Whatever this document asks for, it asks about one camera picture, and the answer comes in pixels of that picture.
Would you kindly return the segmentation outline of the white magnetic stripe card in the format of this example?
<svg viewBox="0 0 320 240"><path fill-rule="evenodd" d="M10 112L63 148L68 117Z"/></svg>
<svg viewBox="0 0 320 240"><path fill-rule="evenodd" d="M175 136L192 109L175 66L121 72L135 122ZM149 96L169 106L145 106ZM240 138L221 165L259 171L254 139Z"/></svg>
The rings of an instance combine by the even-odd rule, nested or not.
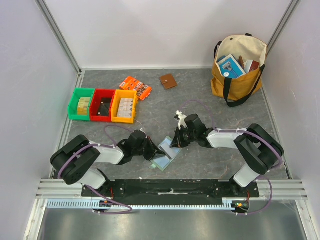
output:
<svg viewBox="0 0 320 240"><path fill-rule="evenodd" d="M180 153L179 148L170 148L171 142L171 140L166 138L158 146L166 154L169 160L173 160Z"/></svg>

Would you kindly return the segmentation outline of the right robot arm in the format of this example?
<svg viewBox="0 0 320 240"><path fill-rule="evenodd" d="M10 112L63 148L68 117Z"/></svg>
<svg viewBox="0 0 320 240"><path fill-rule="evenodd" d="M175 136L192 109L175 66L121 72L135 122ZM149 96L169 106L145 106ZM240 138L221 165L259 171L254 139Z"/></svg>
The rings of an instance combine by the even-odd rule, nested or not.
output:
<svg viewBox="0 0 320 240"><path fill-rule="evenodd" d="M171 142L172 148L186 148L195 142L208 149L228 148L240 152L245 164L230 179L229 191L235 197L242 196L247 186L259 176L282 164L283 147L259 124L247 128L207 128L197 114L189 116L175 113L178 127Z"/></svg>

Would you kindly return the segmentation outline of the green card holder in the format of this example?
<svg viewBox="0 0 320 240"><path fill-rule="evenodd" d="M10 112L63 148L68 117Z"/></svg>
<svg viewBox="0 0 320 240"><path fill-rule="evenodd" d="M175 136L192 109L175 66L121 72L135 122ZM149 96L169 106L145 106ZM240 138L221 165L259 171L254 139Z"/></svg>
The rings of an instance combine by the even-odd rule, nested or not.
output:
<svg viewBox="0 0 320 240"><path fill-rule="evenodd" d="M173 160L181 152L180 148L170 147L173 139L166 136L165 139L158 145L158 148L165 153L165 155L156 155L151 160L151 169L158 168L161 171L165 171L166 168L173 162Z"/></svg>

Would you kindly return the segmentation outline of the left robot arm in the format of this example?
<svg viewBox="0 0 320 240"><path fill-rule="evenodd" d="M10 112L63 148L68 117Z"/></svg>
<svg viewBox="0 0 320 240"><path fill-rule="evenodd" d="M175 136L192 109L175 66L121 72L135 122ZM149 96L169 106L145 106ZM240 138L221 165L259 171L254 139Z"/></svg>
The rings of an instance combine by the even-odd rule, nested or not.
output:
<svg viewBox="0 0 320 240"><path fill-rule="evenodd" d="M115 145L96 143L80 134L54 153L50 163L57 171L57 178L67 185L89 185L98 196L103 197L110 192L109 179L102 171L94 169L93 164L124 165L136 156L151 161L165 155L145 132L135 130Z"/></svg>

